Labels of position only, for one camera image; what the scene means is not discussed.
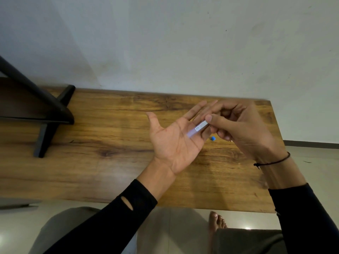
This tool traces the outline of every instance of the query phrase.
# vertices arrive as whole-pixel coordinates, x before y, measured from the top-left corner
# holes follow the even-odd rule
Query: open palm
[[[150,121],[150,140],[154,147],[154,156],[165,162],[175,175],[192,163],[211,134],[208,126],[191,138],[186,135],[189,130],[201,122],[200,117],[193,118],[203,108],[208,109],[210,105],[214,104],[214,102],[210,105],[206,105],[206,103],[206,101],[199,102],[167,128],[160,126],[158,118],[153,112],[146,113]]]

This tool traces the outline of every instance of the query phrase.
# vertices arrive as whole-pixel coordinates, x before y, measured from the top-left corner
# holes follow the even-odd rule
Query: black baseboard
[[[284,140],[284,143],[285,143],[286,146],[324,148],[324,149],[339,149],[339,144],[317,143],[317,142],[314,142],[314,141],[290,141],[290,140]]]

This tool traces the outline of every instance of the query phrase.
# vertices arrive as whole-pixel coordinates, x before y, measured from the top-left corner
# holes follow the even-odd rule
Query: fingernail
[[[205,120],[206,120],[207,122],[211,122],[211,120],[212,120],[212,115],[208,114],[208,115],[205,117]]]

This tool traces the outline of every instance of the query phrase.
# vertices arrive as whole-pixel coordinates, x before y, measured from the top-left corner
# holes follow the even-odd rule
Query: tiled floor
[[[317,197],[339,225],[339,150],[288,147]],[[106,204],[43,201],[37,207],[0,213],[0,253],[26,254],[40,228],[62,210]],[[209,210],[156,207],[138,231],[138,254],[206,253]],[[275,214],[217,211],[230,228],[279,229]]]

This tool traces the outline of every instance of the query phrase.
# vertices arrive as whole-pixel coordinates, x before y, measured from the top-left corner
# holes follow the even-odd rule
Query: foot
[[[212,254],[213,236],[218,228],[227,228],[225,220],[222,218],[222,216],[218,215],[214,211],[211,211],[209,217],[209,254]]]

